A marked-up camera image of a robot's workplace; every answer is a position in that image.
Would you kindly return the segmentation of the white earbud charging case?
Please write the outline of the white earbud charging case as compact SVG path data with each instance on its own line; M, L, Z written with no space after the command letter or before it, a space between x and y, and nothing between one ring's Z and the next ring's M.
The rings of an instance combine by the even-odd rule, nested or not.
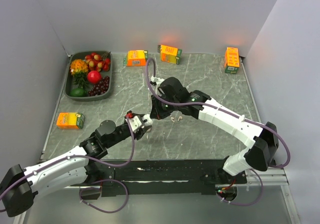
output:
M145 114L142 117L142 120L143 120L144 126L152 126L153 125L153 120L151 119L149 114Z

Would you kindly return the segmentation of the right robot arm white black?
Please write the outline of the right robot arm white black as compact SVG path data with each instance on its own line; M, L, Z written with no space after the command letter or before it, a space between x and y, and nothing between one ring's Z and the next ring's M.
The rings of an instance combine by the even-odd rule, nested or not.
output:
M230 183L237 174L247 169L267 171L270 167L279 147L277 127L273 123L262 124L246 119L202 91L189 92L175 77L153 77L147 84L152 93L152 119L165 119L172 112L179 111L222 129L246 146L225 159L218 171L222 182Z

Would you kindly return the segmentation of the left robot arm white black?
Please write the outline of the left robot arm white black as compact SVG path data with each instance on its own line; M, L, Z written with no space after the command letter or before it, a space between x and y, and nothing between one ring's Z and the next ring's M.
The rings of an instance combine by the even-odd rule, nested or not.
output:
M150 115L128 112L123 124L103 121L89 138L58 157L25 168L12 166L0 184L1 211L15 217L28 210L37 197L74 184L95 184L99 172L89 167L90 163L99 162L109 148L129 137L141 139L152 125Z

